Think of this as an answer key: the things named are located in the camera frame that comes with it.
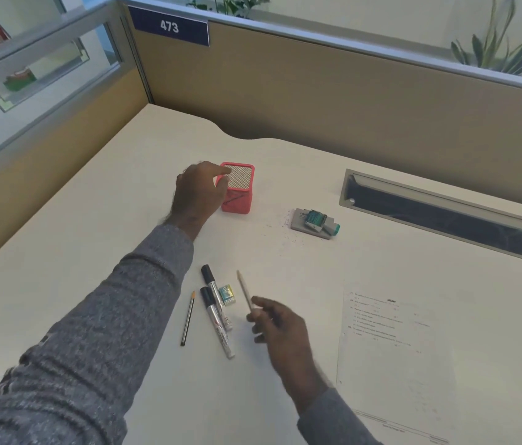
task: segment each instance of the black pencil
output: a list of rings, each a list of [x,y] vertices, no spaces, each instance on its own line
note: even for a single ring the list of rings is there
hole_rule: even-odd
[[[193,312],[193,303],[195,302],[195,291],[191,294],[191,301],[189,302],[189,310],[187,311],[187,320],[185,320],[185,327],[183,329],[183,339],[181,346],[185,346],[187,341],[187,332],[189,331],[189,323],[191,322],[191,312]]]

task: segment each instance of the desk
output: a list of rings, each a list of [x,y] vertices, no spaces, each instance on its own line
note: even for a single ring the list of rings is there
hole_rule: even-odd
[[[217,212],[198,237],[175,312],[127,415],[126,444],[302,443],[294,406],[244,320],[237,268],[253,295],[279,299],[307,319],[315,358],[333,380],[346,290],[434,309],[452,349],[457,443],[522,444],[522,260],[338,202],[351,168],[514,214],[522,215],[522,205],[285,141],[235,139],[207,120],[153,105],[0,249],[0,379],[166,215],[176,175],[203,159],[254,164],[253,206],[249,215]],[[335,217],[339,236],[325,241],[290,230],[298,207]],[[236,291],[227,308],[235,323],[231,361],[200,297],[187,345],[179,346],[206,263]],[[367,425],[387,441],[384,428]]]

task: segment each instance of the gray sweater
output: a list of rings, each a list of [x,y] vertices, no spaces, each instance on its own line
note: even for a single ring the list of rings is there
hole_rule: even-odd
[[[0,382],[0,445],[120,444],[192,259],[181,230],[157,226],[24,353]],[[377,443],[335,389],[298,429],[310,445]]]

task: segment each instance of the exam paper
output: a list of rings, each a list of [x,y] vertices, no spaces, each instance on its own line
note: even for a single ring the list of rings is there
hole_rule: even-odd
[[[454,439],[454,371],[431,311],[346,294],[337,388],[387,445],[446,445]]]

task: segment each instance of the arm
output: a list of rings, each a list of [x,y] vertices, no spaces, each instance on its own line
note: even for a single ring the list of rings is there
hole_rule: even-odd
[[[300,415],[298,430],[309,445],[378,445],[366,426],[318,373],[304,319],[277,301],[253,297],[262,309],[247,315],[254,321],[258,344],[269,358]]]
[[[0,445],[120,444],[129,410],[180,294],[193,240],[220,206],[210,163],[177,177],[171,215],[0,383]]]

